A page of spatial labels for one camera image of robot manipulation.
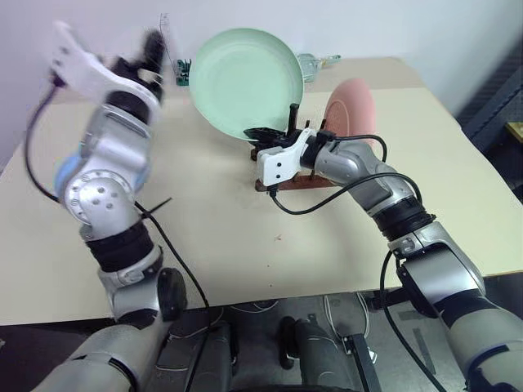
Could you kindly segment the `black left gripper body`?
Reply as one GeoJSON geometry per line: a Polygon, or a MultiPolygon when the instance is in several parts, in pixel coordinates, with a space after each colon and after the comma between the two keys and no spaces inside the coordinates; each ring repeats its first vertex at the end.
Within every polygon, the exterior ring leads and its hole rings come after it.
{"type": "Polygon", "coordinates": [[[129,62],[122,57],[110,66],[110,70],[123,78],[130,79],[145,87],[161,103],[163,101],[163,66],[158,63],[136,60],[129,62]],[[151,72],[154,76],[151,80],[145,80],[140,76],[141,71],[151,72]]]}

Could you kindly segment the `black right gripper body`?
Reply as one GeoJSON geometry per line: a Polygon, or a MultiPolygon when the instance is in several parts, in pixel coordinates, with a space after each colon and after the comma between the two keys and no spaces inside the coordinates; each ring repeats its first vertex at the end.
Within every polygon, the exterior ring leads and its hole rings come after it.
{"type": "Polygon", "coordinates": [[[273,147],[288,148],[291,145],[296,143],[297,138],[300,136],[300,134],[301,134],[301,132],[299,130],[283,132],[283,135],[281,137],[275,137],[275,138],[282,139],[281,145],[269,145],[269,147],[270,148],[273,148],[273,147]]]}

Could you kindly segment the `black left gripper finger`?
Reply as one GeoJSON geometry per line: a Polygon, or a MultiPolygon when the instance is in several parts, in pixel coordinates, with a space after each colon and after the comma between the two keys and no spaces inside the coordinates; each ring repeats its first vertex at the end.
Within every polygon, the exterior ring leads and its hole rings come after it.
{"type": "Polygon", "coordinates": [[[166,44],[163,34],[156,30],[154,32],[154,61],[159,69],[163,67],[163,60],[166,52],[166,44]]]}
{"type": "Polygon", "coordinates": [[[145,35],[145,41],[141,51],[141,61],[147,66],[155,66],[157,63],[157,31],[151,30],[145,35]]]}

